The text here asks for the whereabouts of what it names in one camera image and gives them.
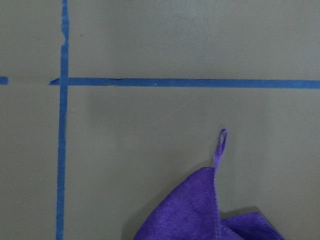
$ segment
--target tape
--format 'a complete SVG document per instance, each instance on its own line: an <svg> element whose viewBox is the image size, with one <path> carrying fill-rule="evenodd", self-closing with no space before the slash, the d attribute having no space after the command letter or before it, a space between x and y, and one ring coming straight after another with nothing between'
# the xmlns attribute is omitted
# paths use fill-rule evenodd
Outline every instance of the tape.
<svg viewBox="0 0 320 240"><path fill-rule="evenodd" d="M60 103L59 103L59 135L56 188L56 229L55 239L64 239L65 215L65 175L66 175L66 122L68 108L68 65L69 65L69 15L68 0L62 0L62 24L64 43L61 46L60 62Z"/></svg>
<svg viewBox="0 0 320 240"><path fill-rule="evenodd" d="M49 85L59 85L60 78ZM320 80L274 79L183 79L183 78L90 78L70 77L69 86L120 87L189 87L189 88L257 88L257 89L320 89Z"/></svg>
<svg viewBox="0 0 320 240"><path fill-rule="evenodd" d="M0 84L6 85L9 83L9 78L7 76L0 76Z"/></svg>

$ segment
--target horizontal blue tape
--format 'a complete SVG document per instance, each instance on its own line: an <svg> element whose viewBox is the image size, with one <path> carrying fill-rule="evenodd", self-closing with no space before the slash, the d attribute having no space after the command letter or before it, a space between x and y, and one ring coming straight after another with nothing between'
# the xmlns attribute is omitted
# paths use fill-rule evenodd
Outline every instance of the horizontal blue tape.
<svg viewBox="0 0 320 240"><path fill-rule="evenodd" d="M7 76L0 76L0 84L6 85L9 83L9 78Z"/></svg>
<svg viewBox="0 0 320 240"><path fill-rule="evenodd" d="M60 79L49 85L59 85ZM274 79L182 79L182 78L90 78L70 77L69 86L120 87L190 87L190 88L261 88L261 89L320 89L320 80Z"/></svg>

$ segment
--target purple loop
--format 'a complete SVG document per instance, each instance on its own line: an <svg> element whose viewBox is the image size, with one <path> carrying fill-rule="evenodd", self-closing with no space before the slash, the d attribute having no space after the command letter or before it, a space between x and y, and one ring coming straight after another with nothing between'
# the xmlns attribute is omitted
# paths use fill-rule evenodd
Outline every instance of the purple loop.
<svg viewBox="0 0 320 240"><path fill-rule="evenodd" d="M223 128L220 131L220 135L219 135L219 141L218 144L216 146L215 149L215 153L213 156L213 160L214 160L214 167L217 169L218 165L220 163L220 159L222 157L222 155L224 154L225 148L226 148L226 144L228 141L228 130Z"/></svg>

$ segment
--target gray surface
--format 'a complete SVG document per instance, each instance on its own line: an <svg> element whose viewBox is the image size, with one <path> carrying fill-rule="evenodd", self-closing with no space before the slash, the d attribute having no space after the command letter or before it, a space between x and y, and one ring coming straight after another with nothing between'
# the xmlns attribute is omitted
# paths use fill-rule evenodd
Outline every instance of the gray surface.
<svg viewBox="0 0 320 240"><path fill-rule="evenodd" d="M73 1L70 76L320 79L318 1ZM0 2L0 239L54 239L60 1ZM130 240L188 174L218 172L224 217L320 237L318 90L71 87L66 240Z"/></svg>

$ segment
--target purple cloth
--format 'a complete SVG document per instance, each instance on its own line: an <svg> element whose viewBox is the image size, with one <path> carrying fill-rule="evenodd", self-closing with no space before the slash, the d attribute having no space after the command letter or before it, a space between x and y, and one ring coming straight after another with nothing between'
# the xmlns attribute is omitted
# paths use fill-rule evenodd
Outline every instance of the purple cloth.
<svg viewBox="0 0 320 240"><path fill-rule="evenodd" d="M258 212L220 219L215 176L227 143L222 129L214 167L203 167L178 185L150 214L134 240L284 240Z"/></svg>

